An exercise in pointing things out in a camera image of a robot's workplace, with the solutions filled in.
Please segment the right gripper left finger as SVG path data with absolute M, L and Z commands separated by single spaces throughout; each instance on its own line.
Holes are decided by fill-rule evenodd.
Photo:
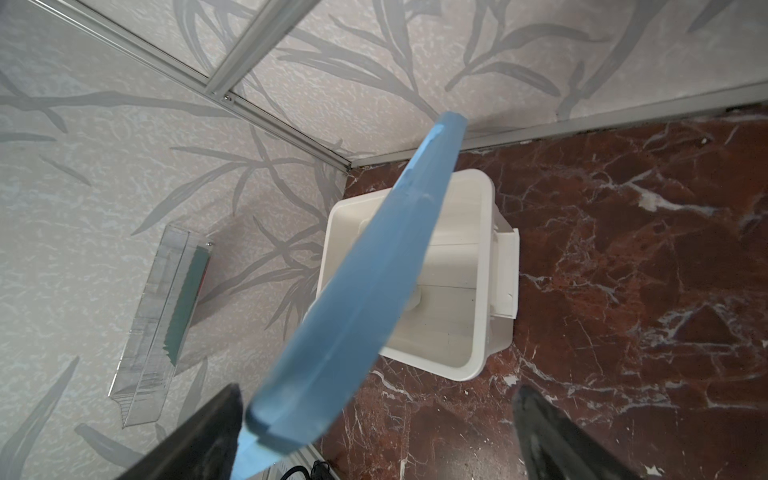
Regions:
M 120 477 L 228 480 L 242 418 L 240 387 L 230 383 Z

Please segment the white plastic storage bin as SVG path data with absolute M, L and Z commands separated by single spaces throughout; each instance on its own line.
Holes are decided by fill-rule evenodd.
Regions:
M 494 198 L 485 173 L 452 175 L 416 286 L 382 356 L 468 381 L 511 345 L 521 238 Z

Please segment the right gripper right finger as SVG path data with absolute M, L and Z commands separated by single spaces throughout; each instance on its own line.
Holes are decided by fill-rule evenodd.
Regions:
M 636 479 L 638 475 L 573 423 L 536 389 L 512 400 L 514 424 L 530 479 Z

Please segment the blue plastic bin lid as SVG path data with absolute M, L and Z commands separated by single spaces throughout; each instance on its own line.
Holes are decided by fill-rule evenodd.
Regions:
M 439 117 L 308 310 L 249 402 L 232 478 L 313 443 L 355 396 L 416 285 L 467 125 Z

